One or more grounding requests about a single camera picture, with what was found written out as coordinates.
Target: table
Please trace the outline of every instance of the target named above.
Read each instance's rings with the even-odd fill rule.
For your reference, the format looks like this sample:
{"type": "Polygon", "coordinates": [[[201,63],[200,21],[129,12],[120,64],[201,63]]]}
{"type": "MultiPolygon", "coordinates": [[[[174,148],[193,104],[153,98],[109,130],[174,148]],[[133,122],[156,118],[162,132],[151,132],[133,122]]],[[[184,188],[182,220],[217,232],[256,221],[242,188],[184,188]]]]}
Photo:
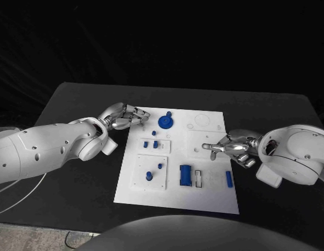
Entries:
{"type": "MultiPolygon", "coordinates": [[[[323,127],[304,95],[75,83],[60,85],[36,126],[96,117],[120,101],[143,107],[223,111],[227,132],[246,128],[266,133],[292,124],[323,127]]],[[[151,216],[193,214],[262,226],[324,249],[324,183],[318,180],[314,186],[302,186],[284,180],[275,189],[255,177],[259,164],[243,169],[233,163],[240,215],[113,203],[127,133],[110,132],[119,144],[110,156],[100,153],[87,162],[74,159],[47,174],[29,198],[0,214],[0,222],[103,232],[151,216]]],[[[39,179],[22,180],[0,194],[0,209],[28,194],[39,179]]]]}

